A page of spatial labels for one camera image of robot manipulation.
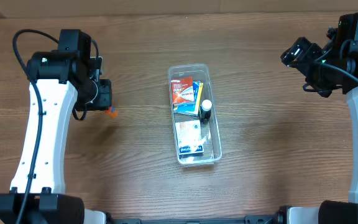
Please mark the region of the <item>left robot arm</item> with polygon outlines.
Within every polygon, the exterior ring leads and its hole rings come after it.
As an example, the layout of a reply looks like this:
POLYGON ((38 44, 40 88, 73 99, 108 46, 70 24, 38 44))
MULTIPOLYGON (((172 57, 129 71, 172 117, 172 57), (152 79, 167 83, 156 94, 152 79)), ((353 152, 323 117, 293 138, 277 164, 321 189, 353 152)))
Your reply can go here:
POLYGON ((79 29, 63 29, 57 48, 36 52, 21 67, 29 80, 30 111, 20 163, 9 192, 0 194, 4 223, 112 222, 66 194, 64 156, 71 119, 111 111, 111 82, 101 78, 98 46, 79 29))

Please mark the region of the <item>clear plastic container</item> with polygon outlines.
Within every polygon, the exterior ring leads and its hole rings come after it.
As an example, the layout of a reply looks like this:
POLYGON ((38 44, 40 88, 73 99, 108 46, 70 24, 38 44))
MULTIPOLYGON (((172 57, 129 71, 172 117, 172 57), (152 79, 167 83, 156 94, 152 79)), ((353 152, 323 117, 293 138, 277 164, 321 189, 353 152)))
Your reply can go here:
POLYGON ((170 103, 171 103, 171 114, 173 133, 175 138, 175 147, 178 162, 183 166, 200 166, 214 164, 222 157, 221 140, 219 136, 218 121, 216 118, 216 110, 214 103, 213 89, 211 85, 211 79, 209 75, 209 68, 205 64, 189 64, 189 65, 176 65, 172 66, 168 70, 169 90, 170 90, 170 103), (201 93, 200 106, 203 100, 211 100, 212 109, 211 117, 209 121, 201 125, 201 138, 203 143, 204 153, 193 154, 187 156, 180 156, 178 154, 177 134, 175 131, 175 123, 199 120, 200 121, 200 108, 198 116, 189 116, 184 114, 174 113, 174 107, 172 104, 172 90, 170 81, 178 78, 191 77, 193 82, 200 81, 203 83, 203 90, 201 93))

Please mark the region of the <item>blue yellow VapoDrops box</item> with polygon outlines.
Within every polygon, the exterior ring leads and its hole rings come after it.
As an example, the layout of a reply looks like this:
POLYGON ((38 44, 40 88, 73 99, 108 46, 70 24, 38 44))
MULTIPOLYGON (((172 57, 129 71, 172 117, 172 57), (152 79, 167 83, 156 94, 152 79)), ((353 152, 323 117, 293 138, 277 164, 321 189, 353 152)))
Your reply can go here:
POLYGON ((193 82, 195 103, 192 105, 176 106, 176 107, 174 107, 173 112, 177 113, 177 114, 184 114, 184 115, 189 115, 189 116, 198 116, 202 90, 203 90, 202 82, 200 82, 200 81, 193 82))

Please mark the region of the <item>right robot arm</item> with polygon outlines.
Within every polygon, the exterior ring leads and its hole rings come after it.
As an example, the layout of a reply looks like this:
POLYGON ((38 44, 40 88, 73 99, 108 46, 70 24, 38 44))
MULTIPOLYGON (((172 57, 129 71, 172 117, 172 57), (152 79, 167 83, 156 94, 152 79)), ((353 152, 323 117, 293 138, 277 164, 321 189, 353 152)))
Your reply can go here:
POLYGON ((320 47, 306 37, 298 38, 281 55, 287 67, 305 76, 303 90, 327 98, 341 90, 352 121, 352 180, 347 202, 325 200, 318 207, 283 206, 275 215, 263 215, 265 223, 358 223, 358 12, 339 18, 320 47))

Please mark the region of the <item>orange bottle white cap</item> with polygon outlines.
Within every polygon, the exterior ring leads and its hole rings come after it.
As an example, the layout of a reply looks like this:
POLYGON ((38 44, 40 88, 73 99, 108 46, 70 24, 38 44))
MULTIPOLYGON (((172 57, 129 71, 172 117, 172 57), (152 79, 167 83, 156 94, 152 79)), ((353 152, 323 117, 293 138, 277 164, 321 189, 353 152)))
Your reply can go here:
POLYGON ((111 118, 116 118, 118 116, 118 110, 114 106, 110 106, 107 110, 104 111, 104 113, 111 118))

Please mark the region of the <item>dark bottle white cap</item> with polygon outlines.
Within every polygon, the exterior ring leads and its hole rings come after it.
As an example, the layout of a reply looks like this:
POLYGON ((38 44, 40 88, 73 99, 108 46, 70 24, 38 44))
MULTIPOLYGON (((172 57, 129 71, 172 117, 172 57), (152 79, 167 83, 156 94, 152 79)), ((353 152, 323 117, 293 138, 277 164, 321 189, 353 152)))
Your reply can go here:
POLYGON ((203 100, 200 106, 200 121, 206 124, 211 117, 211 109, 212 109, 211 100, 203 100))

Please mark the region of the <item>red medicine box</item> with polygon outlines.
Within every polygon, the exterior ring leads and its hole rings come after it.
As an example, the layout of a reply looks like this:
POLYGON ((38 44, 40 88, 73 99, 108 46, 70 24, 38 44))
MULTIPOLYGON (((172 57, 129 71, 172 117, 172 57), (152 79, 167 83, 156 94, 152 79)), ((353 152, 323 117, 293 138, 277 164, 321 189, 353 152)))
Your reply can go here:
POLYGON ((192 105, 195 103, 193 79, 178 78, 170 81, 173 106, 192 105))

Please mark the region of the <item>white Hansaplast box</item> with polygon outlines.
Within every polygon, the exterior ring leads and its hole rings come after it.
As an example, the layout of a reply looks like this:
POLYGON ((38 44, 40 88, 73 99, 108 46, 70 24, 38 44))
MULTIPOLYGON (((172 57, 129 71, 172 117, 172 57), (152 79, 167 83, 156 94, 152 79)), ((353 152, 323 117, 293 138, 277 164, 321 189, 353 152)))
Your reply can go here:
POLYGON ((175 131, 180 156, 204 153, 199 120, 177 122, 175 131))

